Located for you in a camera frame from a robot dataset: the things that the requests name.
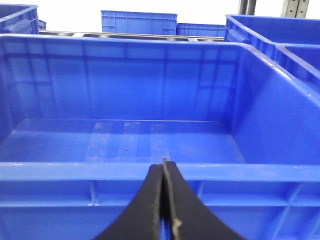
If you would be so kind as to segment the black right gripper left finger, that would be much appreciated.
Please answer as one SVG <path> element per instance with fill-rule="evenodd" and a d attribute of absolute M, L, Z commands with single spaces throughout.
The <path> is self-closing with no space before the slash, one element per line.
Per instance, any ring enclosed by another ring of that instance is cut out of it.
<path fill-rule="evenodd" d="M 96 240 L 158 240 L 161 229 L 161 203 L 164 168 L 149 167 L 147 175 L 129 205 Z"/>

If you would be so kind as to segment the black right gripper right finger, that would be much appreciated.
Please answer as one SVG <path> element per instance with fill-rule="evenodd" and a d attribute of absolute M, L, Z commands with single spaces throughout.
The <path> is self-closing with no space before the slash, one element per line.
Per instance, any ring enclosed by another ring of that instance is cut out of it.
<path fill-rule="evenodd" d="M 198 198 L 177 165 L 163 160 L 162 212 L 167 240 L 243 240 Z"/>

